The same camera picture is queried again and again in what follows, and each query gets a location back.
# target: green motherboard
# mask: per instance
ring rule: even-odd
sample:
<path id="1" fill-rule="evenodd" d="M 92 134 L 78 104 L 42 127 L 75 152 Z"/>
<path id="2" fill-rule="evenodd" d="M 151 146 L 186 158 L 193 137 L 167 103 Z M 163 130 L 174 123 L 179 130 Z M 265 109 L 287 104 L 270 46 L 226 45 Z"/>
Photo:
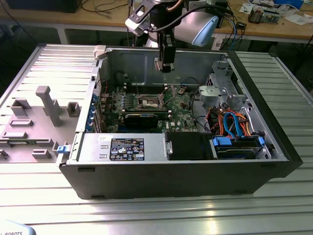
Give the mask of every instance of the green motherboard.
<path id="1" fill-rule="evenodd" d="M 164 133 L 197 131 L 190 111 L 191 94 L 186 87 L 169 86 L 155 90 L 133 87 L 132 91 L 116 88 L 101 95 L 102 132 L 113 133 Z M 153 115 L 155 128 L 128 128 L 127 115 Z"/>

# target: motherboard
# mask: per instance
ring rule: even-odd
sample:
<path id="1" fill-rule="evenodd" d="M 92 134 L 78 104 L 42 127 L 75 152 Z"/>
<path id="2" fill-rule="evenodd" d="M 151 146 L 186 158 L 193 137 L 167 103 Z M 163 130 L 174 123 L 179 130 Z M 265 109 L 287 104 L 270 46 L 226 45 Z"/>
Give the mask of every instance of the motherboard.
<path id="1" fill-rule="evenodd" d="M 103 133 L 197 132 L 191 113 L 193 90 L 166 84 L 160 87 L 116 87 L 98 102 Z"/>

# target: wooden workbench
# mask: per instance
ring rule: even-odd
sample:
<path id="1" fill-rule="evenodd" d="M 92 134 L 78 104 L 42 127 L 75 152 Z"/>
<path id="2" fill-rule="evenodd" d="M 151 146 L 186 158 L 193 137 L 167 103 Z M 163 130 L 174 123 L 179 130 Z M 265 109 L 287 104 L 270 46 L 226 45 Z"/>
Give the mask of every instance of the wooden workbench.
<path id="1" fill-rule="evenodd" d="M 110 0 L 96 0 L 97 4 L 110 2 Z M 261 41 L 281 41 L 281 42 L 299 42 L 305 43 L 313 34 L 313 25 L 297 25 L 281 18 L 278 24 L 248 23 L 248 14 L 239 13 L 240 6 L 245 0 L 229 0 L 230 7 L 235 13 L 238 21 L 247 24 L 244 39 L 261 40 Z M 126 4 L 126 0 L 117 0 L 115 3 L 103 6 L 102 9 L 113 8 L 122 4 Z M 79 8 L 76 13 L 32 11 L 32 10 L 11 10 L 5 3 L 10 14 L 23 25 L 54 27 L 58 30 L 61 43 L 66 44 L 67 38 L 64 29 L 90 29 L 105 31 L 126 31 L 125 20 L 127 17 L 127 6 L 111 11 L 111 19 L 101 16 L 94 12 L 85 11 Z M 94 10 L 92 0 L 89 0 L 85 8 Z M 303 6 L 304 10 L 313 10 L 312 6 Z M 14 24 L 7 13 L 0 8 L 0 24 Z M 221 28 L 215 30 L 216 38 L 225 38 L 232 32 L 227 21 L 223 22 Z"/>

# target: black label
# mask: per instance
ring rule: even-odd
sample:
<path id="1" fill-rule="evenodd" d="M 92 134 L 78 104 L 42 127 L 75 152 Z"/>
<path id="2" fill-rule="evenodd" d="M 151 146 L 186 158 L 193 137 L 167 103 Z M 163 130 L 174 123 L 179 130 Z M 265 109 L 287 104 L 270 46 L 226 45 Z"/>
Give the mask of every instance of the black label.
<path id="1" fill-rule="evenodd" d="M 112 139 L 111 161 L 143 161 L 145 149 L 143 138 L 137 139 Z"/>

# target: workbench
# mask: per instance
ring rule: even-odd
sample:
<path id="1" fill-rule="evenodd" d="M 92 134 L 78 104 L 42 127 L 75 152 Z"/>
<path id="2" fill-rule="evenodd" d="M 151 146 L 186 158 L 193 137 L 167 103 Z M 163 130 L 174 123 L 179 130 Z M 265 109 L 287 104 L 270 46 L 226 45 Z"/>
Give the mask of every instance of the workbench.
<path id="1" fill-rule="evenodd" d="M 0 131 L 16 98 L 42 105 L 34 98 L 39 85 L 49 85 L 60 106 L 83 104 L 96 66 L 94 48 L 37 47 L 0 98 Z M 0 219 L 30 225 L 37 235 L 311 235 L 313 100 L 278 58 L 255 52 L 237 55 L 304 162 L 288 177 L 270 180 L 253 195 L 82 200 L 55 163 L 2 162 Z M 279 76 L 281 69 L 285 77 Z"/>
<path id="2" fill-rule="evenodd" d="M 97 1 L 97 4 L 107 3 L 109 0 Z M 240 7 L 245 0 L 230 0 L 230 7 L 233 10 L 238 21 L 247 24 L 243 39 L 257 41 L 272 41 L 286 43 L 307 43 L 312 36 L 312 24 L 297 25 L 281 18 L 278 24 L 248 23 L 248 14 L 239 13 Z M 113 8 L 122 4 L 126 4 L 125 0 L 117 0 L 115 3 L 108 5 Z M 32 11 L 32 10 L 12 10 L 4 3 L 10 14 L 22 25 L 51 27 L 58 31 L 61 44 L 69 44 L 66 29 L 84 29 L 99 31 L 120 31 L 126 32 L 125 20 L 127 18 L 127 6 L 119 7 L 111 11 L 111 19 L 98 15 L 94 12 L 85 11 L 79 8 L 76 13 L 48 12 L 48 11 Z M 88 1 L 84 7 L 94 10 L 92 1 Z M 301 10 L 313 10 L 313 6 L 302 6 Z M 0 24 L 14 25 L 16 24 L 7 13 L 0 8 Z M 215 38 L 212 49 L 221 47 L 222 40 L 228 38 L 232 33 L 232 29 L 227 21 L 224 21 L 221 28 L 214 31 L 212 37 Z"/>

